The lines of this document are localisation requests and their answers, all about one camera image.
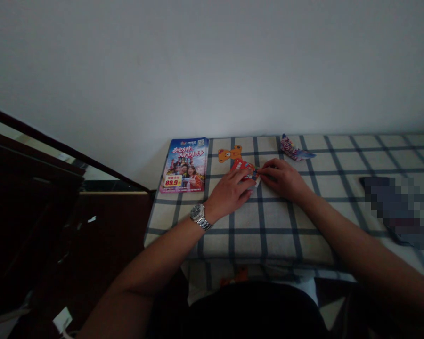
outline hand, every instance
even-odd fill
[[[258,173],[262,174],[261,180],[268,187],[300,207],[315,196],[297,170],[284,160],[269,160]]]
[[[239,169],[226,174],[214,188],[209,199],[204,203],[204,216],[211,224],[215,224],[221,218],[238,210],[250,198],[252,190],[248,190],[256,184],[252,179],[240,182],[250,170]]]

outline black shirt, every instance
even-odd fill
[[[186,338],[329,338],[315,302],[302,290],[269,282],[221,288],[190,307]]]

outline watch face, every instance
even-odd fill
[[[199,218],[201,217],[201,212],[202,212],[202,206],[200,204],[194,206],[192,208],[192,211],[190,212],[190,217],[193,219],[193,221],[197,221],[199,220]]]

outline wristwatch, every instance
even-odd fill
[[[204,216],[204,205],[197,204],[194,206],[190,212],[190,218],[196,222],[201,228],[207,231],[212,225],[206,220]]]

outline blue and white checkered cloth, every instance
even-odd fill
[[[204,202],[232,160],[220,163],[218,150],[242,146],[242,158],[256,166],[277,157],[288,161],[306,183],[335,209],[380,240],[424,275],[424,251],[395,244],[364,202],[360,177],[424,179],[424,135],[289,136],[296,146],[317,154],[295,162],[280,151],[280,137],[210,139],[203,193],[157,193],[145,246]],[[324,277],[354,281],[305,213],[263,183],[239,210],[217,222],[193,248],[183,270],[192,286],[215,290],[232,278],[237,265],[251,267],[251,279],[300,281]]]

